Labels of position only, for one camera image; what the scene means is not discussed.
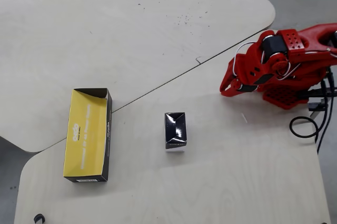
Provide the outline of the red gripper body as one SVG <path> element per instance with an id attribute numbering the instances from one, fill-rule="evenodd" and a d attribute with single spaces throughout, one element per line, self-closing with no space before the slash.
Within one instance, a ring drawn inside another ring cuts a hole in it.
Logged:
<path id="1" fill-rule="evenodd" d="M 258 85 L 256 91 L 260 92 L 277 86 L 279 43 L 252 43 L 246 53 L 237 53 L 233 61 L 233 85 Z"/>

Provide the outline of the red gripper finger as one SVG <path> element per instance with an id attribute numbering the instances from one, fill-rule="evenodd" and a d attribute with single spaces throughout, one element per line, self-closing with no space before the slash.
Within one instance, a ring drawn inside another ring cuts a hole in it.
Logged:
<path id="1" fill-rule="evenodd" d="M 223 90 L 223 96 L 225 97 L 234 97 L 236 95 L 242 94 L 242 93 L 249 93 L 257 90 L 258 85 L 232 85 L 229 84 L 224 90 Z"/>
<path id="2" fill-rule="evenodd" d="M 236 77 L 234 76 L 233 74 L 233 64 L 234 64 L 234 61 L 231 60 L 228 64 L 228 67 L 227 67 L 227 71 L 225 73 L 225 76 L 221 82 L 221 85 L 220 85 L 220 93 L 221 95 L 223 95 L 223 90 L 229 85 L 231 84 L 232 81 L 235 81 L 236 80 Z"/>

